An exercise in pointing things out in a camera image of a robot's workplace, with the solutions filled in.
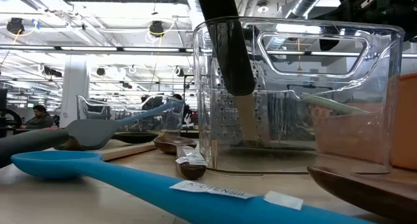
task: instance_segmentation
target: black handle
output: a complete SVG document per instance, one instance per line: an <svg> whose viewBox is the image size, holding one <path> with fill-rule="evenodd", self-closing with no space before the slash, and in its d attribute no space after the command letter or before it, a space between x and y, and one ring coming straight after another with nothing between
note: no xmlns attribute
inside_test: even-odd
<svg viewBox="0 0 417 224"><path fill-rule="evenodd" d="M0 168L10 165L10 157L22 152L32 152L61 145L68 140L66 130L31 130L0 139Z"/></svg>
<svg viewBox="0 0 417 224"><path fill-rule="evenodd" d="M238 16L235 0L198 0L205 20ZM239 21L207 23L213 52L217 56L224 85L232 95L245 96L253 92L255 80Z"/></svg>

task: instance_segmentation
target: brown dish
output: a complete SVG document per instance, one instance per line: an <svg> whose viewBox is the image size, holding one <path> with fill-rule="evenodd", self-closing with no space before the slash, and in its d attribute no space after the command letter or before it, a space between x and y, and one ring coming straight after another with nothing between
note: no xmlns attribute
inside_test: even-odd
<svg viewBox="0 0 417 224"><path fill-rule="evenodd" d="M168 133L163 136L154 139L155 147L162 152L173 154L177 153L177 147L189 146L192 148L197 147L197 143L192 139L170 135Z"/></svg>
<svg viewBox="0 0 417 224"><path fill-rule="evenodd" d="M177 147L177 159L186 156L184 149L193 148L189 146ZM188 162L182 164L177 163L177 169L188 180L197 180L206 173L205 165L190 165Z"/></svg>
<svg viewBox="0 0 417 224"><path fill-rule="evenodd" d="M308 167L323 189L364 210L400 223L415 223L417 173L405 175L343 174L326 167Z"/></svg>

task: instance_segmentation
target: wooden table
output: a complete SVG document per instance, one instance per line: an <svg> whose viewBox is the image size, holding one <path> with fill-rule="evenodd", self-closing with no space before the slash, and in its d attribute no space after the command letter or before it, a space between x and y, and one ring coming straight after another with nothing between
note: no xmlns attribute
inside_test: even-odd
<svg viewBox="0 0 417 224"><path fill-rule="evenodd" d="M174 161L175 157L153 150L112 162L180 177ZM277 191L304 199L306 204L315 207L377 223L393 223L335 198L316 185L309 175L227 176L207 172L200 182L257 194ZM92 178L45 181L21 172L14 165L0 169L0 218L1 223L7 224L187 223Z"/></svg>

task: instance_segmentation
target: man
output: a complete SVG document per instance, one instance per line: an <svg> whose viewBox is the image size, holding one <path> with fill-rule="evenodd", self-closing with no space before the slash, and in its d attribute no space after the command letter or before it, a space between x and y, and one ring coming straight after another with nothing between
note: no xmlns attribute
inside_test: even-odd
<svg viewBox="0 0 417 224"><path fill-rule="evenodd" d="M53 125L53 118L46 112L46 108L42 105L33 107L35 117L28 120L26 124L21 125L21 129L43 129Z"/></svg>
<svg viewBox="0 0 417 224"><path fill-rule="evenodd" d="M182 100L182 96L180 94L173 94L172 97L178 99L178 100ZM191 111L190 106L188 104L186 104L184 106L184 111L182 112L182 123L185 124L185 117L187 115L191 115L193 114L193 111Z"/></svg>

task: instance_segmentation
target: white column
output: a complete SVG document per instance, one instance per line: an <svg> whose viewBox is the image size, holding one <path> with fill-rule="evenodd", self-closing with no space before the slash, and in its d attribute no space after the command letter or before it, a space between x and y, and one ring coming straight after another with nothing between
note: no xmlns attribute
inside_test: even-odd
<svg viewBox="0 0 417 224"><path fill-rule="evenodd" d="M77 95L89 96L90 67L85 55L67 55L59 127L77 120Z"/></svg>

